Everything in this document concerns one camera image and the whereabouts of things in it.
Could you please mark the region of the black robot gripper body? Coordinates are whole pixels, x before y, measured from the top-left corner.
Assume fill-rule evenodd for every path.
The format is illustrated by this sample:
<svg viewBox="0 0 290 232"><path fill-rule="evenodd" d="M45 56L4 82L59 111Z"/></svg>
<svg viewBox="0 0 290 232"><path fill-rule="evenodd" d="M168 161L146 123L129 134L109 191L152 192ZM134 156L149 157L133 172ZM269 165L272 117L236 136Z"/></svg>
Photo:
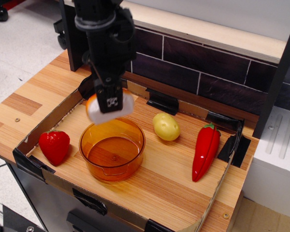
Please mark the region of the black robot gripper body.
<svg viewBox="0 0 290 232"><path fill-rule="evenodd" d="M94 13L77 11L76 27L85 32L92 72L103 87L119 80L127 63L136 58L135 26L128 8Z"/></svg>

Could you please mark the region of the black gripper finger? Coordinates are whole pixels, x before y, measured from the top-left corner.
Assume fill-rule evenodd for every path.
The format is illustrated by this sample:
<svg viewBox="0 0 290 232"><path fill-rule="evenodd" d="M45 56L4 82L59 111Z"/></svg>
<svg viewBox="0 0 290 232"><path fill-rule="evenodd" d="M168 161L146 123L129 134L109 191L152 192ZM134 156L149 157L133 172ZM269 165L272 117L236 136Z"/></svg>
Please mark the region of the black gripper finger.
<svg viewBox="0 0 290 232"><path fill-rule="evenodd" d="M123 89L121 81L104 85L101 81L94 81L100 111L110 113L123 109Z"/></svg>

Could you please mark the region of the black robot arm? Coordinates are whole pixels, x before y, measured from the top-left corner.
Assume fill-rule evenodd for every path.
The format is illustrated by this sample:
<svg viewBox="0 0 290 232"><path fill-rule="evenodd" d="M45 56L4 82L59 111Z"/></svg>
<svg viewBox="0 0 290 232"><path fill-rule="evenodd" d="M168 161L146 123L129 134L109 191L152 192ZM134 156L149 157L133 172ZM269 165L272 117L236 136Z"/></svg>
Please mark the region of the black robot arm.
<svg viewBox="0 0 290 232"><path fill-rule="evenodd" d="M135 26L131 12L119 0L76 0L75 26L86 33L88 51L82 60L92 71L102 113L123 108L121 76L136 58Z"/></svg>

